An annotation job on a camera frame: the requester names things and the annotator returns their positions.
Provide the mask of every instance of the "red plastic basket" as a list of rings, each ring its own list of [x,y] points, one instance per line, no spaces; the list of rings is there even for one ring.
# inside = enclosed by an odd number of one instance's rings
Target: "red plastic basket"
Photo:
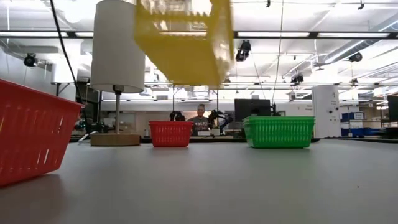
[[[80,108],[0,80],[0,186],[57,170]]]
[[[190,121],[149,121],[155,147],[187,147],[193,123]]]

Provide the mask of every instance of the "man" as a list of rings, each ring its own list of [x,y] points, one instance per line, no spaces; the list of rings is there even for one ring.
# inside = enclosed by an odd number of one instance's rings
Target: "man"
[[[209,122],[206,117],[203,116],[205,113],[205,105],[204,104],[199,104],[198,110],[197,110],[198,116],[194,118],[190,118],[188,121],[193,122],[192,126],[192,136],[197,136],[198,131],[208,131],[208,125]]]

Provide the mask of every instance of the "yellow plastic basket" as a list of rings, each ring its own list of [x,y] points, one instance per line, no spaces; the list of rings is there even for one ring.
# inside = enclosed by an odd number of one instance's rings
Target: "yellow plastic basket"
[[[224,80],[234,63],[229,0],[210,0],[209,16],[193,12],[191,0],[137,2],[136,43],[171,82],[217,86]]]

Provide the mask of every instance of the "green plastic basket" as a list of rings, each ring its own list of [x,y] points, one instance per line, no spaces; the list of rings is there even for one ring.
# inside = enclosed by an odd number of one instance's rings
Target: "green plastic basket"
[[[311,144],[313,116],[247,117],[244,132],[251,147],[304,148]]]

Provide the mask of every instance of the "table surface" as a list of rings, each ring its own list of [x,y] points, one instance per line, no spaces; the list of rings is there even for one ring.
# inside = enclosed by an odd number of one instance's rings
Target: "table surface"
[[[0,189],[1,223],[397,223],[398,147],[70,144],[61,169]]]

